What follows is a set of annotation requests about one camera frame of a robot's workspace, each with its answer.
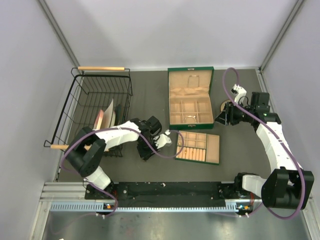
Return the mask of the green jewelry tray insert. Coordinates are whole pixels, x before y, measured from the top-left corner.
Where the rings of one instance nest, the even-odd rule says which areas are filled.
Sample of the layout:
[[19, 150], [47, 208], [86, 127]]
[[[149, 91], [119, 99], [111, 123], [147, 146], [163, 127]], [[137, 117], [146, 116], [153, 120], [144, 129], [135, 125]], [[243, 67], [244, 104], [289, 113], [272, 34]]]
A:
[[178, 135], [176, 160], [197, 162], [201, 164], [220, 164], [220, 136], [214, 134], [180, 131], [182, 138]]

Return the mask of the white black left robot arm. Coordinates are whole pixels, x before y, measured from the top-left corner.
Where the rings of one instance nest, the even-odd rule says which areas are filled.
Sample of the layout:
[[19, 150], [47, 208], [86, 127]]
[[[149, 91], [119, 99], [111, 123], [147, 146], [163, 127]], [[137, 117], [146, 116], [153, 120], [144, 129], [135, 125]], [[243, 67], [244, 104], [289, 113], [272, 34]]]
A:
[[104, 152], [127, 142], [137, 142], [139, 156], [146, 161], [172, 142], [170, 132], [157, 134], [160, 130], [162, 125], [154, 116], [148, 120], [133, 118], [108, 131], [84, 127], [70, 144], [73, 148], [68, 147], [64, 156], [82, 178], [96, 186], [97, 194], [106, 199], [113, 194], [114, 187], [100, 167]]

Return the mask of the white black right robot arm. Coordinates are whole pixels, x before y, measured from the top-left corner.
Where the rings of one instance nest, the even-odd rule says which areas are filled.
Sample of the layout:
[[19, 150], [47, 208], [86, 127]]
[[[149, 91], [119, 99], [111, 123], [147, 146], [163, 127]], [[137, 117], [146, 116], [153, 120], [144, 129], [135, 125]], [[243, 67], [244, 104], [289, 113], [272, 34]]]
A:
[[270, 95], [253, 92], [250, 104], [244, 105], [246, 90], [236, 86], [232, 93], [234, 100], [224, 105], [215, 121], [225, 126], [249, 123], [262, 142], [270, 165], [270, 176], [266, 179], [255, 173], [239, 173], [234, 179], [234, 194], [245, 198], [253, 193], [267, 208], [303, 210], [315, 178], [311, 171], [293, 163], [280, 117], [270, 111]]

